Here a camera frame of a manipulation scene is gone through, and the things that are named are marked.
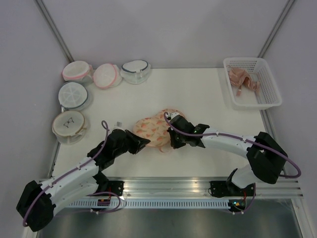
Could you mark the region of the tulip print bra laundry bag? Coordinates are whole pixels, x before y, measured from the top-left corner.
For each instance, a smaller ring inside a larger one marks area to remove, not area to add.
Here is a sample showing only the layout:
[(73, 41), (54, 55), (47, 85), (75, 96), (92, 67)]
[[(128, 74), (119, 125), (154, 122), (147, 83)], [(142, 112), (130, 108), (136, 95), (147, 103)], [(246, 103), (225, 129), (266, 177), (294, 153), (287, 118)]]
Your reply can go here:
[(159, 111), (152, 117), (140, 119), (133, 127), (133, 133), (141, 138), (150, 140), (147, 147), (157, 148), (159, 151), (165, 153), (171, 149), (170, 135), (168, 133), (169, 125), (164, 120), (164, 113), (179, 113), (183, 117), (185, 115), (175, 109), (164, 109)]

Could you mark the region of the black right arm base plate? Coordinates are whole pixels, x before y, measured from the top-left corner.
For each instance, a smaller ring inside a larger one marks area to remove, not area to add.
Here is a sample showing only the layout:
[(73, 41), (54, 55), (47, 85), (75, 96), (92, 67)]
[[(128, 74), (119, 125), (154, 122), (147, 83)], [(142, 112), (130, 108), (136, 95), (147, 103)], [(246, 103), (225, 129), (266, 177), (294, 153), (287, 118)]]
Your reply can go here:
[(224, 180), (210, 181), (211, 196), (222, 197), (243, 197), (253, 196), (255, 191), (254, 184), (250, 184), (245, 188), (239, 188), (232, 182), (226, 182)]

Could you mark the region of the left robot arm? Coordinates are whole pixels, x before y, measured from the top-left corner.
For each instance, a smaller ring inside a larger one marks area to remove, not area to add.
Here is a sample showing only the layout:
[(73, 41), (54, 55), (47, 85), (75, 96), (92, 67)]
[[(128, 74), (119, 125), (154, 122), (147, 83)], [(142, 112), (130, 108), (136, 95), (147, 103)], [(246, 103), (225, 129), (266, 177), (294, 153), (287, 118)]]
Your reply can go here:
[(137, 154), (149, 142), (128, 130), (114, 129), (69, 171), (43, 182), (27, 183), (16, 206), (23, 218), (22, 225), (37, 232), (73, 201), (90, 194), (104, 196), (108, 179), (103, 170), (111, 166), (115, 158), (126, 152)]

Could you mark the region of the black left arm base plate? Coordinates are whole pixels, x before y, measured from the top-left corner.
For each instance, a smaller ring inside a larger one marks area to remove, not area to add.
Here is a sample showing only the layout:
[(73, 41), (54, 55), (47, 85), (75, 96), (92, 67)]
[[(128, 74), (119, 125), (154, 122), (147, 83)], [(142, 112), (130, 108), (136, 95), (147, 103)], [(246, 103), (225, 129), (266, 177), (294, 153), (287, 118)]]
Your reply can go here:
[(122, 196), (124, 190), (124, 181), (121, 180), (110, 180), (107, 181), (105, 184), (101, 185), (97, 189), (96, 192), (113, 192), (118, 196)]

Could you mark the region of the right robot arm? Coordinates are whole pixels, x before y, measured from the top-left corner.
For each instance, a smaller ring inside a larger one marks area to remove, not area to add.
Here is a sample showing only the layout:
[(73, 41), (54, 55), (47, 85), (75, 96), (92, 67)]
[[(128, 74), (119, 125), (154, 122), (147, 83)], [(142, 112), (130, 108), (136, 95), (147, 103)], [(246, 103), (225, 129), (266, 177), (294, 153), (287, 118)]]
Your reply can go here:
[(287, 154), (266, 132), (257, 136), (239, 136), (218, 131), (206, 124), (193, 125), (178, 113), (164, 115), (169, 125), (171, 147), (185, 145), (213, 148), (245, 158), (248, 164), (234, 169), (227, 178), (226, 190), (239, 195), (247, 186), (259, 181), (275, 184), (283, 170)]

